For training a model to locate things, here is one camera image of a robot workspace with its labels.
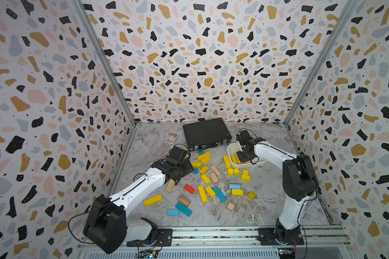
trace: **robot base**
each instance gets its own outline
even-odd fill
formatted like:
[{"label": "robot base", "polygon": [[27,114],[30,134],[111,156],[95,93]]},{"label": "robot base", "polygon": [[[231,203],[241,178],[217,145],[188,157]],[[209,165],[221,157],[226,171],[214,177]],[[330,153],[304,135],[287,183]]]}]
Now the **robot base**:
[{"label": "robot base", "polygon": [[277,219],[275,227],[258,229],[258,241],[261,245],[303,245],[304,240],[300,233],[300,226],[286,230]]},{"label": "robot base", "polygon": [[173,236],[173,230],[171,228],[161,228],[157,230],[157,243],[146,244],[145,240],[134,240],[127,242],[128,247],[139,247],[144,249],[146,247],[152,247],[154,245],[161,247],[161,242],[163,242],[163,247],[171,246],[171,237]]}]

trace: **terrazzo wallpaper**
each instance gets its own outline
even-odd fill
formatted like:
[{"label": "terrazzo wallpaper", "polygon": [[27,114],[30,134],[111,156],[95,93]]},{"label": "terrazzo wallpaper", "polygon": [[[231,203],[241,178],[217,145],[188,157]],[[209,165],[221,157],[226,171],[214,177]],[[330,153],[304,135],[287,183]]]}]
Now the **terrazzo wallpaper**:
[{"label": "terrazzo wallpaper", "polygon": [[0,1],[0,259],[74,258],[67,221],[112,182],[123,113],[70,2]]},{"label": "terrazzo wallpaper", "polygon": [[288,126],[359,258],[389,259],[389,1],[361,1]]},{"label": "terrazzo wallpaper", "polygon": [[284,121],[347,1],[83,0],[136,121]]}]

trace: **white plastic bowl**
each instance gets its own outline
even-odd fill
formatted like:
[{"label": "white plastic bowl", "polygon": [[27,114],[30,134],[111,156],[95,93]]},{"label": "white plastic bowl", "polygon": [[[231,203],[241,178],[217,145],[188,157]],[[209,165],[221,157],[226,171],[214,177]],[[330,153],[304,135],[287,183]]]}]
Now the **white plastic bowl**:
[{"label": "white plastic bowl", "polygon": [[248,164],[235,164],[232,161],[232,159],[231,159],[231,155],[233,155],[234,153],[236,153],[236,152],[241,150],[239,148],[238,143],[236,142],[236,143],[229,144],[227,150],[228,150],[229,161],[231,162],[231,165],[232,165],[233,168],[246,168],[246,167],[259,166],[259,165],[262,165],[262,164],[267,162],[266,159],[264,159],[262,157],[258,157],[258,158],[252,159],[253,164],[252,163],[248,163]]}]

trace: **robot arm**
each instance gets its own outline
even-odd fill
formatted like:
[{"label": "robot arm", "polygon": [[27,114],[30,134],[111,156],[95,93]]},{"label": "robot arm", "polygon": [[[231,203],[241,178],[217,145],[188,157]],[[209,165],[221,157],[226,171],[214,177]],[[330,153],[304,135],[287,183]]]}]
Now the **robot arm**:
[{"label": "robot arm", "polygon": [[154,243],[157,225],[146,218],[126,220],[130,212],[151,192],[170,179],[175,184],[193,171],[189,161],[190,152],[174,146],[165,159],[151,164],[139,179],[124,190],[111,195],[103,195],[94,200],[90,208],[83,234],[104,252],[114,252],[124,241],[144,240]]},{"label": "robot arm", "polygon": [[243,130],[236,135],[240,151],[239,160],[245,163],[256,157],[267,159],[282,170],[282,187],[287,194],[284,209],[277,219],[275,235],[280,243],[286,242],[299,231],[299,216],[307,200],[319,187],[311,159],[281,150],[261,137],[252,138]]}]

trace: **gray marble table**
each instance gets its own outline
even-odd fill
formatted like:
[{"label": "gray marble table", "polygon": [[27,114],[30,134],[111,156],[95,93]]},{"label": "gray marble table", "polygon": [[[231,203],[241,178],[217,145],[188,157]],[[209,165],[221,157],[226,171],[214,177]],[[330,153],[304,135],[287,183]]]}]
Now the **gray marble table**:
[{"label": "gray marble table", "polygon": [[[170,144],[166,144],[168,134],[178,133],[175,142],[186,144],[182,129],[183,124],[163,124],[150,123],[141,124],[132,144],[123,172],[121,172],[116,191],[120,191],[130,185],[133,177],[138,173],[145,173],[151,163],[162,158],[171,149]],[[228,124],[228,129],[232,134],[232,143],[236,142],[235,135],[241,128],[253,131],[257,136],[265,138],[275,146],[296,153],[293,143],[282,124]],[[159,226],[246,226],[246,225],[275,225],[275,220],[280,216],[284,202],[285,192],[282,189],[282,173],[279,168],[270,162],[266,162],[258,167],[250,167],[250,182],[241,181],[241,175],[228,176],[223,156],[227,155],[227,145],[208,150],[211,153],[211,161],[207,163],[210,167],[215,165],[222,175],[219,177],[217,186],[226,196],[227,201],[222,203],[217,196],[202,203],[197,186],[204,184],[200,174],[189,174],[181,179],[171,193],[165,192],[166,185],[150,194],[148,198],[161,194],[163,200],[145,207],[141,202],[129,215],[129,219],[139,219],[146,217]],[[197,152],[192,152],[191,161],[197,161]],[[244,196],[232,196],[229,184],[241,184]],[[189,184],[196,189],[194,194],[183,189],[185,184]],[[255,192],[256,198],[250,200],[246,195]],[[180,213],[179,217],[167,216],[167,209],[175,208],[180,195],[188,198],[191,203],[189,209],[193,211],[190,217]],[[228,202],[235,205],[233,212],[227,209]],[[306,209],[301,213],[302,225],[328,225],[328,220],[323,212],[319,200],[312,201],[306,205]]]}]

